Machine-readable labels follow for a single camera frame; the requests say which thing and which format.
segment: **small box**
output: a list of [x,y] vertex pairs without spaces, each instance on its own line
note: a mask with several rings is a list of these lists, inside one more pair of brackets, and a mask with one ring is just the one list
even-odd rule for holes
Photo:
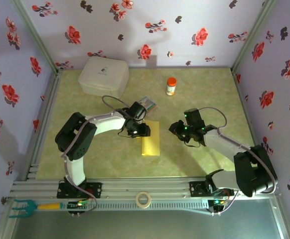
[[79,83],[89,95],[110,95],[120,98],[129,80],[127,62],[104,57],[91,57],[86,63]]

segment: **floral wallpaper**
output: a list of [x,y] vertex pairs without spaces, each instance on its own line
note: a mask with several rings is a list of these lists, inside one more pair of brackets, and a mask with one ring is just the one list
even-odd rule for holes
[[264,3],[20,1],[56,67],[68,62],[76,69],[84,68],[94,56],[125,60],[130,66],[140,67],[231,67]]
[[290,217],[290,1],[277,1],[235,74],[242,97],[248,99],[243,104],[258,143],[277,173],[277,194]]
[[25,170],[50,75],[18,14],[0,0],[0,217],[13,181]]

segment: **yellow sponge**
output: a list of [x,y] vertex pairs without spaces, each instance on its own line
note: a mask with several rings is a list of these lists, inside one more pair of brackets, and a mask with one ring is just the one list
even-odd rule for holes
[[159,122],[144,120],[150,127],[150,136],[142,138],[142,155],[160,156],[159,149]]

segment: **pill bottle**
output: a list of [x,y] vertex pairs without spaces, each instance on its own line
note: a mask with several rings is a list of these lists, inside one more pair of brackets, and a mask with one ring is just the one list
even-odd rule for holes
[[167,80],[166,94],[172,96],[175,93],[177,80],[174,77],[169,77]]

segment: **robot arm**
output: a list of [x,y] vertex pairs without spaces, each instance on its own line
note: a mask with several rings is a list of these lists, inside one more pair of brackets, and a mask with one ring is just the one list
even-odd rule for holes
[[128,135],[132,138],[150,136],[149,126],[137,120],[144,113],[144,107],[137,102],[130,108],[119,109],[100,116],[85,117],[80,113],[74,113],[55,138],[59,150],[64,152],[76,136],[75,131],[80,130],[82,124],[88,121],[66,154],[66,179],[70,177],[77,186],[86,180],[83,157],[89,149],[94,136],[114,129],[127,129]]
[[244,146],[224,136],[213,125],[205,125],[198,109],[190,109],[184,112],[187,124],[179,120],[173,123],[169,131],[178,139],[188,143],[190,139],[199,142],[203,146],[211,147],[235,164],[235,171],[217,170],[206,176],[206,190],[214,192],[222,188],[239,189],[246,196],[252,197],[277,184],[278,179],[270,162],[266,150],[256,145]]

